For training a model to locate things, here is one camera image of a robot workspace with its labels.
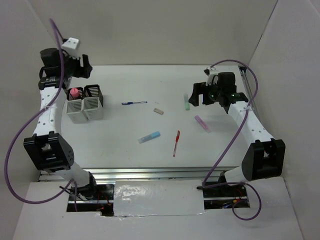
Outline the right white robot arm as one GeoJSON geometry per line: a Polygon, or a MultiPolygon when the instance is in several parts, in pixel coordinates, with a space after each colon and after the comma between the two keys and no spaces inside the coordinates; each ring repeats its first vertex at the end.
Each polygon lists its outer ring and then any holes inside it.
{"type": "Polygon", "coordinates": [[[188,102],[197,107],[199,96],[204,105],[218,103],[238,125],[248,149],[239,167],[221,173],[218,190],[230,196],[235,183],[279,177],[282,174],[286,145],[275,139],[261,124],[243,92],[237,91],[233,72],[211,73],[206,82],[194,83],[188,102]]]}

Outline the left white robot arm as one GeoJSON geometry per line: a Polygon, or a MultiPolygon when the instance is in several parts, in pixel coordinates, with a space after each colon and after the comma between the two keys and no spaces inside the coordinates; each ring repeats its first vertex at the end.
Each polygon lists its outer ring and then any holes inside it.
{"type": "Polygon", "coordinates": [[[87,79],[93,68],[88,55],[75,58],[70,50],[46,48],[40,57],[43,62],[38,82],[41,113],[32,136],[23,140],[23,146],[37,170],[55,173],[66,181],[75,180],[72,192],[92,200],[97,197],[99,187],[93,175],[75,162],[73,148],[62,136],[61,122],[71,79],[87,79]]]}

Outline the blue ballpoint pen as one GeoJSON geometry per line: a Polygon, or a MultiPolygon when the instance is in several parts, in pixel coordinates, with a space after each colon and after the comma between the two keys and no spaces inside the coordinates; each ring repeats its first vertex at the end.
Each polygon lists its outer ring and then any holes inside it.
{"type": "Polygon", "coordinates": [[[121,105],[128,106],[128,105],[134,105],[134,104],[147,104],[147,101],[128,101],[128,102],[122,102],[121,105]]]}

